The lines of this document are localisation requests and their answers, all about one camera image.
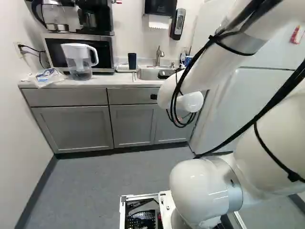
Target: white wall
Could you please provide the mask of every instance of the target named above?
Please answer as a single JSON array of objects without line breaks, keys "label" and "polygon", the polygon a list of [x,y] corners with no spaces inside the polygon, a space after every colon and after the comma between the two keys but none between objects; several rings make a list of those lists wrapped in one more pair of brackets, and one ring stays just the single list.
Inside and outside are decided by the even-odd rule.
[{"label": "white wall", "polygon": [[42,48],[39,28],[23,0],[2,5],[0,20],[0,228],[15,226],[52,157],[42,133],[17,87],[31,72],[19,59],[13,42]]},{"label": "white wall", "polygon": [[148,16],[143,16],[143,0],[123,0],[114,4],[113,24],[116,36],[116,53],[126,57],[135,52],[138,57],[155,58],[158,45],[166,59],[178,59],[183,47],[190,47],[195,18],[203,0],[178,0],[177,7],[186,9],[183,33],[180,41],[169,37],[169,30],[148,27]]}]

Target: floor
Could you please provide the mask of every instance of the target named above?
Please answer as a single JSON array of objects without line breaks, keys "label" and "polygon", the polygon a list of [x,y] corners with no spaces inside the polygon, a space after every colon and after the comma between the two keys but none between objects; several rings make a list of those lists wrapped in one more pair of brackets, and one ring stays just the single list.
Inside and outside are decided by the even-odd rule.
[{"label": "floor", "polygon": [[[118,229],[119,197],[168,190],[171,169],[193,157],[188,147],[60,160],[26,229]],[[248,229],[303,229],[288,198],[240,211]]]}]

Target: robotic arm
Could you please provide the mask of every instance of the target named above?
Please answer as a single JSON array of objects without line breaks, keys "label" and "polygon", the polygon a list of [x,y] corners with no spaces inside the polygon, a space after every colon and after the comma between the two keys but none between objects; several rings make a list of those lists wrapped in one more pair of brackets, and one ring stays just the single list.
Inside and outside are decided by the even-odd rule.
[{"label": "robotic arm", "polygon": [[[164,82],[158,105],[198,111],[203,104],[200,91],[224,80],[288,22],[304,21],[304,10],[303,0],[237,0],[191,66]],[[304,69],[305,62],[294,73],[299,82]],[[184,161],[172,170],[176,207],[172,227],[181,225],[173,222],[177,215],[198,228],[228,212],[305,191],[304,138],[305,82],[301,82],[244,133],[233,154]]]}]

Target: black cable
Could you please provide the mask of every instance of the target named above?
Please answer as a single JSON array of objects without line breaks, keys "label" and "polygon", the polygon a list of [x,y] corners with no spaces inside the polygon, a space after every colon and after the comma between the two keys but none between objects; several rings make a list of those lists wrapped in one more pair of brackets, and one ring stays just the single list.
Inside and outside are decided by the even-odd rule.
[{"label": "black cable", "polygon": [[29,48],[29,49],[32,49],[32,50],[36,51],[36,52],[46,52],[45,50],[39,51],[39,50],[34,49],[34,48],[32,48],[32,47],[30,47],[30,46],[27,46],[27,45],[25,45],[25,44],[18,44],[18,47],[19,47],[19,49],[20,49],[21,51],[23,51],[23,49],[22,49],[23,47],[27,47],[27,48]]},{"label": "black cable", "polygon": [[257,123],[254,123],[254,132],[255,132],[255,136],[258,140],[258,142],[261,144],[262,148],[266,151],[266,153],[274,160],[274,162],[277,163],[278,166],[280,166],[280,168],[282,170],[284,170],[287,174],[288,174],[288,179],[291,182],[296,182],[296,181],[301,181],[303,183],[305,183],[305,179],[302,178],[298,173],[292,171],[291,169],[289,169],[287,166],[285,166],[271,151],[270,149],[266,146],[266,144],[263,142],[262,138],[260,137],[258,130],[257,130]]},{"label": "black cable", "polygon": [[246,31],[254,22],[264,16],[267,12],[277,6],[283,0],[265,0],[253,14],[247,19],[247,21],[241,26],[240,31]]},{"label": "black cable", "polygon": [[225,28],[227,31],[234,29],[255,12],[265,0],[252,0]]},{"label": "black cable", "polygon": [[286,80],[286,82],[282,85],[282,87],[274,94],[271,100],[266,104],[263,109],[253,117],[248,123],[246,123],[243,127],[241,127],[238,131],[236,131],[232,136],[223,141],[220,145],[214,147],[213,149],[206,151],[202,154],[198,154],[194,159],[198,159],[203,157],[206,154],[213,153],[216,150],[224,147],[230,142],[234,141],[237,137],[239,137],[242,133],[244,133],[247,129],[249,129],[254,123],[256,123],[261,117],[263,117],[269,110],[279,104],[295,87],[299,85],[299,83],[305,78],[305,60],[299,65],[299,67],[295,70],[295,72]]},{"label": "black cable", "polygon": [[26,47],[26,48],[29,48],[29,49],[31,49],[31,50],[33,50],[33,51],[38,52],[38,54],[39,54],[39,56],[38,56],[38,57],[39,57],[39,63],[40,63],[40,65],[42,66],[42,68],[45,69],[45,67],[43,66],[43,64],[42,64],[42,62],[41,62],[41,53],[42,53],[42,52],[43,52],[43,53],[46,53],[46,51],[44,51],[44,50],[39,51],[39,50],[34,49],[34,48],[32,48],[32,47],[30,47],[30,46],[28,46],[28,45],[25,45],[25,44],[18,44],[18,47],[19,47],[20,51],[24,51],[22,48],[23,48],[23,47]]},{"label": "black cable", "polygon": [[245,22],[243,25],[244,30],[247,29],[251,24],[253,24],[256,20],[258,20],[260,17],[262,17],[266,12],[268,12],[270,9],[275,7],[278,3],[280,3],[282,0],[252,0],[244,9],[243,11],[227,26],[227,29],[223,29],[220,32],[218,32],[214,36],[209,37],[209,41],[205,44],[205,46],[198,52],[196,55],[192,58],[191,62],[189,65],[185,68],[181,78],[177,82],[177,72],[176,72],[176,87],[174,89],[174,92],[172,94],[171,98],[171,103],[170,103],[170,111],[166,110],[167,115],[171,122],[178,128],[184,128],[187,125],[189,125],[196,117],[196,113],[191,114],[190,118],[187,120],[186,123],[182,122],[182,120],[179,120],[179,117],[177,115],[176,111],[176,103],[177,103],[177,98],[179,94],[183,95],[181,92],[181,86],[186,78],[188,72],[190,69],[193,67],[194,63],[200,58],[200,56],[213,44],[217,44],[221,46],[222,48],[238,54],[242,56],[252,56],[255,53],[244,53],[240,52],[237,50],[232,49],[231,47],[226,46],[225,44],[222,43],[222,39],[237,35],[243,31],[241,29],[239,31],[231,31],[224,33],[226,30],[232,30],[235,28],[237,25],[245,21],[247,18],[248,20]]},{"label": "black cable", "polygon": [[42,62],[41,62],[41,52],[39,53],[39,63],[42,66],[42,68],[45,69],[45,67],[42,65]]},{"label": "black cable", "polygon": [[178,127],[178,128],[184,128],[187,125],[189,125],[196,117],[196,113],[192,113],[192,115],[190,116],[190,118],[188,119],[188,121],[186,123],[182,123],[179,121],[179,118],[177,116],[176,113],[176,101],[177,101],[177,97],[179,95],[180,92],[180,88],[182,85],[182,82],[184,81],[185,77],[187,76],[188,72],[190,71],[190,69],[193,67],[193,65],[195,64],[195,62],[199,59],[199,57],[201,56],[201,54],[204,53],[204,51],[210,47],[213,44],[212,41],[208,41],[205,46],[198,52],[196,53],[196,55],[192,58],[191,62],[189,63],[189,65],[185,68],[181,78],[179,79],[179,81],[177,82],[177,85],[174,89],[172,98],[171,98],[171,105],[170,105],[170,113],[167,111],[167,114],[169,116],[169,119],[172,121],[172,123]]}]

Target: electrical outlet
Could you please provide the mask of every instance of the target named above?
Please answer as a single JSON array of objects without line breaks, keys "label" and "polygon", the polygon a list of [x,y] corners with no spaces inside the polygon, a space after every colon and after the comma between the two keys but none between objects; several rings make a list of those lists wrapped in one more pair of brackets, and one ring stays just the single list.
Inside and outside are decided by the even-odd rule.
[{"label": "electrical outlet", "polygon": [[21,50],[18,46],[19,44],[22,44],[22,43],[21,42],[13,42],[13,44],[14,44],[15,50],[17,52],[17,55],[19,56],[19,58],[22,58],[23,54],[22,54],[22,52],[21,52]]}]

